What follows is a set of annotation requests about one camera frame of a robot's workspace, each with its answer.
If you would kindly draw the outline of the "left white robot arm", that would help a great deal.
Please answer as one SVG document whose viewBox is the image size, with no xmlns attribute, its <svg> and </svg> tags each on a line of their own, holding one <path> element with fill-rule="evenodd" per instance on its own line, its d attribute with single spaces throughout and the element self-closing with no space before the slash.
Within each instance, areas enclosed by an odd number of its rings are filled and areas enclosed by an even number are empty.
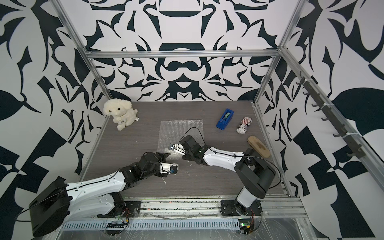
<svg viewBox="0 0 384 240">
<path fill-rule="evenodd" d="M 165 178 L 177 173 L 179 165 L 167 163 L 168 156 L 144 153 L 139 162 L 84 182 L 55 180 L 29 205 L 33 236 L 43 237 L 70 220 L 124 215 L 127 205 L 121 196 L 122 191 L 135 187 L 151 176 Z"/>
</svg>

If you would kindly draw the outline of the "clear bubble wrap sheet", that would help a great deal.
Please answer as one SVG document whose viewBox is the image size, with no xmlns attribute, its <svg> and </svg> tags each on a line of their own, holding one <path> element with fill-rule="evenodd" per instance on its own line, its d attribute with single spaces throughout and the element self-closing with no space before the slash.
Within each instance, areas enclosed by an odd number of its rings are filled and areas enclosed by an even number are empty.
<svg viewBox="0 0 384 240">
<path fill-rule="evenodd" d="M 171 144 L 179 144 L 182 137 L 191 135 L 200 145 L 203 144 L 204 128 L 203 120 L 175 120 L 161 121 L 158 140 L 160 153 L 169 153 L 169 159 L 179 159 L 182 154 L 170 150 Z"/>
</svg>

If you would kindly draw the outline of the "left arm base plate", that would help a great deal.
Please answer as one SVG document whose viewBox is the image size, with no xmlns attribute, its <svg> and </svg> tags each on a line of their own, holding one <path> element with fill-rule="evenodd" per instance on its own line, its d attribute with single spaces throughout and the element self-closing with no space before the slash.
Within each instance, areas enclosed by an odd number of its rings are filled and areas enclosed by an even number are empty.
<svg viewBox="0 0 384 240">
<path fill-rule="evenodd" d="M 114 204 L 113 209 L 105 215 L 97 215 L 98 218 L 131 218 L 140 213 L 141 201 L 124 201 Z"/>
</svg>

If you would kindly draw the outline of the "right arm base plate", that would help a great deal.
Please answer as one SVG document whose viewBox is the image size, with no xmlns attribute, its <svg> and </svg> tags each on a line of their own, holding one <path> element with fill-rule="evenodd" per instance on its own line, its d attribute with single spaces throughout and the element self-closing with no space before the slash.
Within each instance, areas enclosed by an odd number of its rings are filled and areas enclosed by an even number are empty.
<svg viewBox="0 0 384 240">
<path fill-rule="evenodd" d="M 221 200 L 220 213 L 224 217 L 261 216 L 262 212 L 261 202 L 258 200 L 255 200 L 249 208 L 244 207 L 236 200 Z"/>
</svg>

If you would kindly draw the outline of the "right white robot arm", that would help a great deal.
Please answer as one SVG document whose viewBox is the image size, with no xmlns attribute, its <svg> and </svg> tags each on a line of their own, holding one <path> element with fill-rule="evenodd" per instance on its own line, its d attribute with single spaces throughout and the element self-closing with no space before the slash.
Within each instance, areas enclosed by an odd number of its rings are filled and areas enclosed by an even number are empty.
<svg viewBox="0 0 384 240">
<path fill-rule="evenodd" d="M 179 144 L 170 144 L 169 150 L 181 153 L 182 159 L 198 165 L 214 166 L 235 172 L 244 185 L 236 198 L 239 207 L 248 209 L 260 199 L 264 199 L 277 176 L 274 165 L 256 156 L 255 151 L 229 152 L 208 145 L 200 145 L 187 135 Z"/>
</svg>

